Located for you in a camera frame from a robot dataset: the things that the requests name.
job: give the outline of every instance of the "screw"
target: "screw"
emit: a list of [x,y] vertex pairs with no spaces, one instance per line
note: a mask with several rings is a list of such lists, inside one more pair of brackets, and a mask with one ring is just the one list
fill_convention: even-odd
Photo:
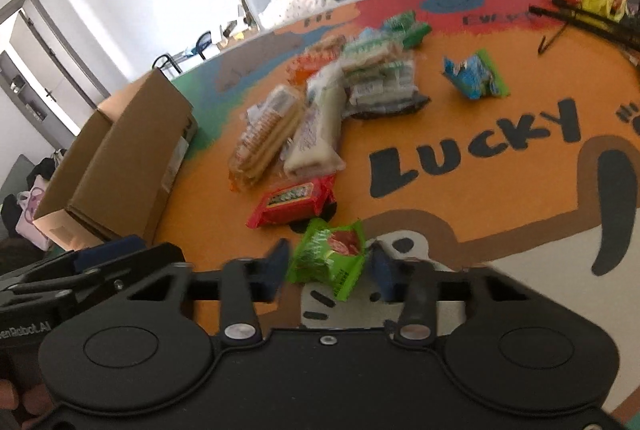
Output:
[[320,343],[322,345],[335,345],[338,343],[338,338],[326,334],[325,336],[320,336]]
[[422,324],[409,324],[400,328],[400,336],[407,340],[426,340],[431,334],[431,329]]
[[225,329],[227,338],[232,340],[248,340],[255,333],[255,327],[249,324],[232,324]]

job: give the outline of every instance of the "table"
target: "table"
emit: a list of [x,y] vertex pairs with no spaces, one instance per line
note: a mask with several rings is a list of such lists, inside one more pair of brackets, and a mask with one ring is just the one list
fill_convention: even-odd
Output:
[[[621,355],[605,409],[640,428],[638,75],[614,46],[577,30],[539,57],[542,35],[559,25],[530,16],[530,4],[546,0],[357,0],[181,75],[175,85],[201,130],[158,241],[179,245],[196,269],[263,255],[280,237],[296,242],[289,227],[245,227],[264,186],[229,190],[226,162],[241,113],[286,80],[287,61],[305,46],[415,9],[434,29],[415,53],[417,84],[433,101],[414,116],[343,123],[347,167],[335,184],[332,224],[363,219],[367,238],[387,242],[397,258],[428,255],[450,269],[490,263],[600,325]],[[480,48],[510,97],[472,102],[440,74],[443,55],[463,60]],[[350,306],[359,320],[383,319],[388,307],[361,282],[357,298],[335,312],[308,287],[288,286],[277,306],[261,311],[262,323],[295,326],[302,309],[306,325],[344,324]],[[198,321],[215,331],[216,307],[200,307]]]

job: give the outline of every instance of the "hand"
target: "hand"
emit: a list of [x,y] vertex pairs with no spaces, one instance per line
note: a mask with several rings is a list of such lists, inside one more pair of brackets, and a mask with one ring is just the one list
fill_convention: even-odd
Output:
[[[20,405],[20,396],[11,381],[0,380],[0,408],[15,410]],[[22,405],[31,415],[41,416],[53,407],[53,402],[43,384],[33,387],[22,395]],[[29,419],[22,423],[22,430],[33,425],[38,418]]]

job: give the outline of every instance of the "white polka dot cushion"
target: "white polka dot cushion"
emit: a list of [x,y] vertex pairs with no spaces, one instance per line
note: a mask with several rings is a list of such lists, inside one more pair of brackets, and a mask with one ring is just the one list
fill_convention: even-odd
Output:
[[258,18],[265,30],[272,30],[288,22],[312,16],[326,8],[333,8],[337,4],[336,0],[271,0]]

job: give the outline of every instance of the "pink bag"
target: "pink bag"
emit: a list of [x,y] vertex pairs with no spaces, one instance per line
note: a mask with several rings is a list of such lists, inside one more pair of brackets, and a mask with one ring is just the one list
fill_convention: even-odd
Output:
[[33,183],[31,191],[20,192],[17,197],[18,204],[22,208],[22,214],[15,227],[15,231],[43,251],[49,250],[51,241],[35,227],[33,224],[33,216],[44,196],[48,184],[48,181],[45,181],[42,176],[38,175],[36,176],[36,181]]

